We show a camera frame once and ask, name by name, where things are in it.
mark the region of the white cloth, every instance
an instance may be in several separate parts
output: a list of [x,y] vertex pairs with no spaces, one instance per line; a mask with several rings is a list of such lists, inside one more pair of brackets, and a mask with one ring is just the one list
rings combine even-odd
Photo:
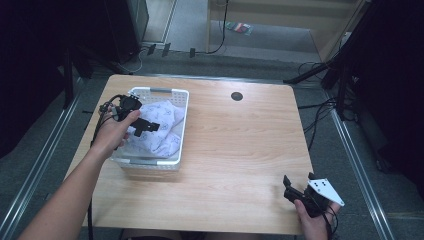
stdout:
[[141,118],[159,123],[155,132],[143,131],[140,137],[134,136],[135,128],[129,127],[129,138],[125,151],[140,157],[169,158],[180,149],[181,136],[173,132],[185,115],[185,109],[175,107],[169,100],[144,104],[141,108]]

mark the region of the white plastic basket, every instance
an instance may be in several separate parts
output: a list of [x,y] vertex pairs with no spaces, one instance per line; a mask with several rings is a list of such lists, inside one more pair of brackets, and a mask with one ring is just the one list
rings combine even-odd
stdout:
[[122,168],[178,170],[180,168],[181,152],[184,141],[189,92],[181,89],[135,87],[128,91],[128,93],[137,96],[142,104],[169,100],[174,106],[185,109],[183,121],[174,126],[172,129],[172,132],[181,138],[180,148],[169,158],[152,158],[151,156],[130,155],[125,151],[124,147],[118,148],[114,151],[110,159]]

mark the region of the forearm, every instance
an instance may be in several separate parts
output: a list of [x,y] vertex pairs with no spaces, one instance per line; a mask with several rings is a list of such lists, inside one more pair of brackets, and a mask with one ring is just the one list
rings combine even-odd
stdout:
[[90,149],[20,239],[76,239],[105,157]]

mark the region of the hand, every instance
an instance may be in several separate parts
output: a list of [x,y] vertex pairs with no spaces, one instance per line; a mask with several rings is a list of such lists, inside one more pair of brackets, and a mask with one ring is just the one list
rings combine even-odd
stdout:
[[[323,216],[318,216],[311,218],[306,211],[305,206],[302,201],[296,199],[294,200],[294,205],[296,206],[297,214],[299,215],[300,222],[302,225],[302,231],[307,240],[327,240],[327,223],[324,220]],[[340,205],[332,202],[330,207],[334,210],[334,214],[340,210]],[[330,224],[333,222],[333,211],[328,208],[325,213]]]
[[128,138],[128,127],[139,116],[140,110],[135,110],[128,114],[123,121],[117,122],[111,118],[110,113],[106,114],[104,116],[105,122],[100,127],[91,149],[96,149],[103,156],[104,160],[106,160],[117,147],[123,146],[123,139]]

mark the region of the human arm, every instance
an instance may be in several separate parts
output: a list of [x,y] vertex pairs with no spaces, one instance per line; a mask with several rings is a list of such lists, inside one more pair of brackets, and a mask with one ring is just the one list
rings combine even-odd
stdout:
[[37,213],[19,239],[77,239],[104,161],[126,138],[140,111],[122,122],[106,120],[90,150]]
[[[327,223],[323,216],[318,216],[311,218],[306,211],[305,206],[302,201],[294,200],[294,205],[296,207],[297,214],[300,218],[303,234],[305,235],[306,240],[328,240],[327,233]],[[333,214],[337,214],[340,210],[340,205],[332,202],[329,206],[329,209],[325,213],[327,216],[328,222],[332,223]]]

